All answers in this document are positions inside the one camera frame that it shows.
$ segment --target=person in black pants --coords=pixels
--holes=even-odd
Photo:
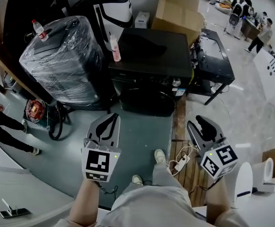
[[[266,26],[263,28],[262,32],[252,41],[249,48],[245,49],[247,52],[251,52],[252,49],[256,46],[256,52],[257,54],[259,51],[264,47],[265,44],[269,42],[269,40],[272,38],[273,31],[271,29],[273,22],[270,18],[266,20]]]
[[[4,106],[0,104],[0,126],[6,126],[10,129],[19,130],[27,133],[27,122],[25,120],[22,123],[19,123],[17,120],[14,120],[7,115],[5,115],[2,111],[4,111]],[[38,155],[41,151],[30,145],[27,145],[14,137],[12,137],[9,133],[7,133],[4,129],[0,127],[0,142],[19,150],[30,152],[33,155]]]

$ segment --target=white shoe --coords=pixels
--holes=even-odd
[[[27,122],[25,119],[22,120],[22,125],[24,126],[23,132],[27,133]]]
[[[34,156],[36,156],[36,155],[41,154],[41,152],[42,152],[42,151],[41,151],[40,149],[34,147],[34,150],[33,150],[32,154],[33,154]]]
[[[132,177],[132,182],[138,185],[143,185],[143,180],[139,175],[134,175]]]
[[[156,163],[166,162],[166,156],[161,149],[155,151],[155,160]]]

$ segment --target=black washing machine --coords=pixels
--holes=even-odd
[[[152,29],[124,29],[121,61],[110,75],[124,110],[170,116],[192,80],[186,35]]]

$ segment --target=open cardboard box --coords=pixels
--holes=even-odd
[[[199,0],[159,0],[152,29],[186,34],[189,46],[196,41],[204,26],[197,12]]]

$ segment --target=toilet paper roll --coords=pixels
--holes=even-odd
[[[265,162],[252,166],[253,171],[253,187],[257,187],[264,182],[268,182],[273,177],[273,159],[269,158]]]

